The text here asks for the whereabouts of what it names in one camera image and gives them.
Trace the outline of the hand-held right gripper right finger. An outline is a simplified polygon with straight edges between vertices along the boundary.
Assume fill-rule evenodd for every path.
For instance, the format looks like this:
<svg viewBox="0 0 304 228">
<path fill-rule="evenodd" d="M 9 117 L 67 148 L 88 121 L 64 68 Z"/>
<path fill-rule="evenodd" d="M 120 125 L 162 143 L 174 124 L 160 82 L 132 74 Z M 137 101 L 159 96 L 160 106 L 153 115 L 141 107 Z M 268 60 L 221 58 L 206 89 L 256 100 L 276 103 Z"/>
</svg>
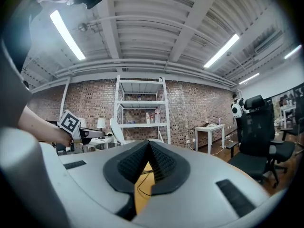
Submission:
<svg viewBox="0 0 304 228">
<path fill-rule="evenodd" d="M 274 211 L 285 191 L 270 196 L 247 174 L 218 157 L 156 142 L 190 166 L 184 183 L 154 195 L 127 228 L 255 228 Z"/>
</svg>

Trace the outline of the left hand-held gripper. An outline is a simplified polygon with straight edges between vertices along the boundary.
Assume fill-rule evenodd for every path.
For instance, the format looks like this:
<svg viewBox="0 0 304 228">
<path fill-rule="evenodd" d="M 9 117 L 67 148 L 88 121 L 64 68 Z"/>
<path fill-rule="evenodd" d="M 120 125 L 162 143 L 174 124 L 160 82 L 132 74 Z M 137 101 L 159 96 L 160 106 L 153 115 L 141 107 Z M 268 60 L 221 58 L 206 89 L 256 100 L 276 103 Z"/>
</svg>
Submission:
<svg viewBox="0 0 304 228">
<path fill-rule="evenodd" d="M 57 126 L 71 136 L 72 141 L 69 147 L 72 152 L 75 151 L 75 147 L 79 144 L 89 144 L 93 138 L 105 136 L 105 133 L 102 131 L 83 128 L 80 124 L 81 119 L 69 110 L 65 110 L 57 122 Z"/>
</svg>

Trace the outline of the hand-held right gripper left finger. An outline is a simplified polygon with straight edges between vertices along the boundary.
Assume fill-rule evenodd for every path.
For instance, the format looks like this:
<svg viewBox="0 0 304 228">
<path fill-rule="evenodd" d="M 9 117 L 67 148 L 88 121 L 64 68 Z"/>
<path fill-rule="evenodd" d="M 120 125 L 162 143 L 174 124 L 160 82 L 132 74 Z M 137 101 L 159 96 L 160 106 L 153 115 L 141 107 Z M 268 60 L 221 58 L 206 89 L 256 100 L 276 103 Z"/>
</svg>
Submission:
<svg viewBox="0 0 304 228">
<path fill-rule="evenodd" d="M 135 221 L 135 184 L 148 141 L 107 150 L 57 155 L 42 143 L 49 180 L 73 228 L 146 228 Z"/>
</svg>

